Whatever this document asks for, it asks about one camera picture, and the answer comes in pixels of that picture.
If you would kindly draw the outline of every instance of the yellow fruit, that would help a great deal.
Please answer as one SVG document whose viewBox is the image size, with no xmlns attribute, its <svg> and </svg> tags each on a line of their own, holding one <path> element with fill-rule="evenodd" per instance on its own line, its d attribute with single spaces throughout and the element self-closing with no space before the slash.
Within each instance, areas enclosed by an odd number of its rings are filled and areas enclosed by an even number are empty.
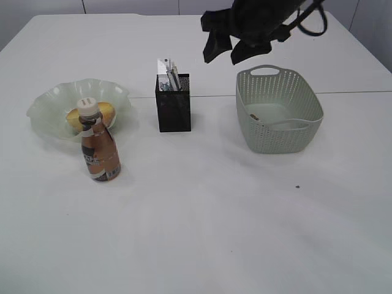
<svg viewBox="0 0 392 294">
<path fill-rule="evenodd" d="M 116 115 L 114 107 L 111 106 L 111 104 L 108 102 L 98 102 L 98 106 L 102 116 L 104 117 L 105 126 L 109 127 L 111 121 Z M 79 122 L 79 111 L 77 108 L 74 108 L 71 112 L 68 113 L 67 121 L 74 129 L 78 130 L 79 132 L 83 130 L 83 127 Z"/>
</svg>

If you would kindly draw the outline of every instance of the basket handle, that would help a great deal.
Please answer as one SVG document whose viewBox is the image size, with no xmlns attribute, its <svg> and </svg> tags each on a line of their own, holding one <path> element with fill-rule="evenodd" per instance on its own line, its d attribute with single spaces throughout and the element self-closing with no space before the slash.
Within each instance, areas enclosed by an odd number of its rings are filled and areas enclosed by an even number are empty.
<svg viewBox="0 0 392 294">
<path fill-rule="evenodd" d="M 263 65 L 263 66 L 255 66 L 255 67 L 253 67 L 253 68 L 251 68 L 251 69 L 244 70 L 243 72 L 247 72 L 247 73 L 249 73 L 250 75 L 253 75 L 252 72 L 255 71 L 255 70 L 257 70 L 257 69 L 276 69 L 276 70 L 278 70 L 278 73 L 275 73 L 275 74 L 272 74 L 272 75 L 279 75 L 280 72 L 281 72 L 282 70 L 284 70 L 284 69 L 281 68 L 281 67 L 272 66 L 272 65 L 266 64 L 266 65 Z"/>
<path fill-rule="evenodd" d="M 295 128 L 291 128 L 291 129 L 274 129 L 274 127 L 280 125 L 280 124 L 287 124 L 287 123 L 297 123 L 297 124 L 305 124 L 306 126 L 304 127 L 295 127 Z M 313 122 L 311 121 L 305 121 L 303 119 L 296 119 L 296 118 L 290 118 L 290 119 L 285 119 L 284 121 L 277 121 L 277 122 L 273 122 L 271 124 L 264 124 L 266 127 L 271 128 L 271 130 L 284 130 L 284 131 L 288 131 L 288 130 L 306 130 L 308 128 L 310 128 L 311 124 Z"/>
</svg>

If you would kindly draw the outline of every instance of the basket hole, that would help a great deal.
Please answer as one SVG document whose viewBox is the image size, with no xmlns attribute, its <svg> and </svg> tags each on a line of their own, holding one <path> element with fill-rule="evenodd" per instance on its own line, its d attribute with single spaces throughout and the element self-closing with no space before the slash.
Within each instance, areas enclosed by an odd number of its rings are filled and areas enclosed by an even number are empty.
<svg viewBox="0 0 392 294">
<path fill-rule="evenodd" d="M 270 67 L 264 67 L 262 69 L 255 69 L 251 71 L 251 75 L 278 75 L 278 69 L 272 69 Z"/>
</svg>

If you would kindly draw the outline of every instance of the bottle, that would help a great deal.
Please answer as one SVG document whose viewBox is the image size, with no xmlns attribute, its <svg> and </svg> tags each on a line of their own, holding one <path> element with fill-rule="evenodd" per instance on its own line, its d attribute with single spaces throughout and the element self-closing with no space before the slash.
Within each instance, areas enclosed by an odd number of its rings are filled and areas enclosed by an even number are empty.
<svg viewBox="0 0 392 294">
<path fill-rule="evenodd" d="M 121 165 L 116 143 L 104 125 L 102 113 L 94 98 L 78 101 L 81 132 L 81 150 L 85 157 L 91 178 L 96 181 L 110 181 L 118 176 Z"/>
</svg>

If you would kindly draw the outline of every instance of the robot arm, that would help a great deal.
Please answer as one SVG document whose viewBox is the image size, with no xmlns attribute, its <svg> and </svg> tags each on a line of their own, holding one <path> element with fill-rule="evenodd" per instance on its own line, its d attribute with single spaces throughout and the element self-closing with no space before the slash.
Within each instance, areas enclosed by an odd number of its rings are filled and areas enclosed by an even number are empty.
<svg viewBox="0 0 392 294">
<path fill-rule="evenodd" d="M 256 55 L 267 54 L 272 50 L 271 41 L 286 41 L 295 27 L 310 36 L 324 34 L 328 21 L 322 7 L 323 1 L 314 0 L 302 14 L 300 6 L 305 0 L 235 0 L 230 9 L 206 11 L 202 16 L 202 30 L 209 32 L 203 51 L 205 62 L 210 63 L 228 50 L 233 50 L 233 64 Z M 310 32 L 301 25 L 315 9 L 319 10 L 323 19 L 322 32 Z M 283 24 L 296 10 L 297 18 L 288 25 Z M 240 40 L 234 49 L 230 36 Z"/>
</svg>

